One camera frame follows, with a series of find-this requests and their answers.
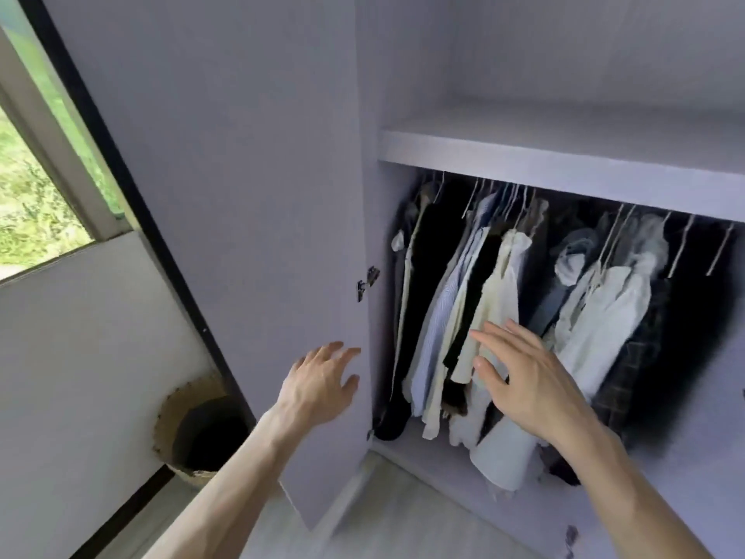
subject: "white floor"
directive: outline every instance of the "white floor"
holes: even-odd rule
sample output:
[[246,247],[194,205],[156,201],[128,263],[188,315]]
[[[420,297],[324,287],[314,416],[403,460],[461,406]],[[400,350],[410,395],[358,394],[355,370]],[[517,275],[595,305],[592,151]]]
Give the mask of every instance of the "white floor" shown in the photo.
[[[280,490],[259,517],[241,559],[540,559],[396,465],[380,461],[330,540],[308,532]],[[193,496],[173,479],[99,559],[140,559]]]

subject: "shelf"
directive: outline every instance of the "shelf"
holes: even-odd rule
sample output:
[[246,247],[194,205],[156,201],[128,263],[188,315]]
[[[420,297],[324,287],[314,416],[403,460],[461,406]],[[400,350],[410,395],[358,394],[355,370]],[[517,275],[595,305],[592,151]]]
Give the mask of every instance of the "shelf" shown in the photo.
[[495,499],[468,451],[449,444],[444,424],[433,441],[422,438],[423,429],[422,422],[412,419],[401,437],[375,440],[372,450],[544,557],[563,549],[570,525],[578,526],[581,535],[600,530],[581,488],[548,475],[539,477],[537,453],[525,485],[511,498]]
[[378,159],[745,221],[745,118],[465,102],[379,134]]

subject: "wardrobe door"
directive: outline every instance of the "wardrobe door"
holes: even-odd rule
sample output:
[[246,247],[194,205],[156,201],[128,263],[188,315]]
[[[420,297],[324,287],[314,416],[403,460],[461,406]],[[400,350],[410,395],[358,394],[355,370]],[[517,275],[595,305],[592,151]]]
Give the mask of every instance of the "wardrobe door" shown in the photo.
[[[354,0],[44,2],[253,413],[311,348],[366,349]],[[309,526],[367,450],[352,372],[282,478]]]

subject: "glass pane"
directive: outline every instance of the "glass pane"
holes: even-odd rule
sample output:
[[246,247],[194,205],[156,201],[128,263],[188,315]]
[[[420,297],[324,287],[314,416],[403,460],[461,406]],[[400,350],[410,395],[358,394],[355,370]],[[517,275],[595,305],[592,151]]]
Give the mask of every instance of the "glass pane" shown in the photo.
[[0,279],[91,241],[0,108]]
[[65,93],[62,82],[17,0],[0,0],[0,24],[109,209],[114,215],[123,215],[114,178],[95,148],[85,123]]

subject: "window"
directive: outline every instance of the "window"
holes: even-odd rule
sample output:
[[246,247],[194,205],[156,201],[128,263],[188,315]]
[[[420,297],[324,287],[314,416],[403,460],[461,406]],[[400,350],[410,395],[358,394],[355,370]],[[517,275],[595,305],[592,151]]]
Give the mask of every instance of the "window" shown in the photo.
[[16,0],[0,0],[0,280],[127,231],[126,204]]

